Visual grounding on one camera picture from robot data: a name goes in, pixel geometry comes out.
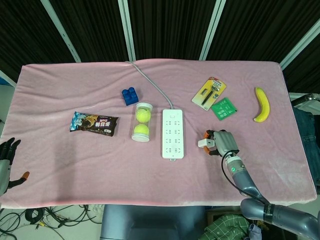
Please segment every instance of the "green card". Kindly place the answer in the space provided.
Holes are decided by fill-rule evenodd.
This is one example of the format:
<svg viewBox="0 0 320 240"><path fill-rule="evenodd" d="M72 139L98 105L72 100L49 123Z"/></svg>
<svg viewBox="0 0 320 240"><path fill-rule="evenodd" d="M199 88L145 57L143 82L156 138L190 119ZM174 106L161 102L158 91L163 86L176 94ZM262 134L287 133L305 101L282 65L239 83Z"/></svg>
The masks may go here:
<svg viewBox="0 0 320 240"><path fill-rule="evenodd" d="M227 97L213 104L211 109L219 120L223 120L237 112L237 109Z"/></svg>

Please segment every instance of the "blue jeans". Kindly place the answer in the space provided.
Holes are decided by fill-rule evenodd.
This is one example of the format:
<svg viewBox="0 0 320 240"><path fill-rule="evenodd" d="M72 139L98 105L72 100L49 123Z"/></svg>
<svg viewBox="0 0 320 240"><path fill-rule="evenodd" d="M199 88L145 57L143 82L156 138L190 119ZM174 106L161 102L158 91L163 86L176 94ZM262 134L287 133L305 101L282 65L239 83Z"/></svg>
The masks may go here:
<svg viewBox="0 0 320 240"><path fill-rule="evenodd" d="M310 112L293 107L304 152L314 185L320 180L320 148L316 141L315 118Z"/></svg>

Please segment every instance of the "banana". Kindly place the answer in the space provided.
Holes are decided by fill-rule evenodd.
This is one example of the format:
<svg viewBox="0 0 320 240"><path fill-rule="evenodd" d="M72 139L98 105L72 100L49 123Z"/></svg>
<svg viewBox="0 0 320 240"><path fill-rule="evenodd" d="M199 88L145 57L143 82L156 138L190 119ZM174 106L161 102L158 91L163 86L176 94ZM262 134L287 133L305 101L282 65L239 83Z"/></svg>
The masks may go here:
<svg viewBox="0 0 320 240"><path fill-rule="evenodd" d="M257 122L257 123L262 123L269 116L270 105L269 105L269 101L268 101L267 95L265 94L265 92L264 92L264 90L262 88L256 87L255 88L255 94L256 94L256 97L258 98L258 101L260 103L261 112L253 120L255 122Z"/></svg>

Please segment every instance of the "blue toy block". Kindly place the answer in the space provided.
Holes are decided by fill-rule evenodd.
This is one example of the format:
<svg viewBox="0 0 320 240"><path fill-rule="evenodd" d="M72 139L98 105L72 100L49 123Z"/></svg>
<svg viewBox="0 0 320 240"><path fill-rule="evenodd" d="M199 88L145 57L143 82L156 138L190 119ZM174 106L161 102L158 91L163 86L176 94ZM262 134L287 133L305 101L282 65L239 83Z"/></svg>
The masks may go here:
<svg viewBox="0 0 320 240"><path fill-rule="evenodd" d="M125 105L127 106L139 102L138 95L133 87L129 87L128 90L122 90L122 96L124 98Z"/></svg>

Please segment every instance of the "power strip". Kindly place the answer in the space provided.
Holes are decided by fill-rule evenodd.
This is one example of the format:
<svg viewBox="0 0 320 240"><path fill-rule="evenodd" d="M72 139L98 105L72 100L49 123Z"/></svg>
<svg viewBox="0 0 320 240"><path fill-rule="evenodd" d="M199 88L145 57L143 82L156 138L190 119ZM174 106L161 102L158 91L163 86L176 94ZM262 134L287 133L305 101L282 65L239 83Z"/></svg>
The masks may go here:
<svg viewBox="0 0 320 240"><path fill-rule="evenodd" d="M183 112L180 109L162 112L162 157L170 161L184 157Z"/></svg>

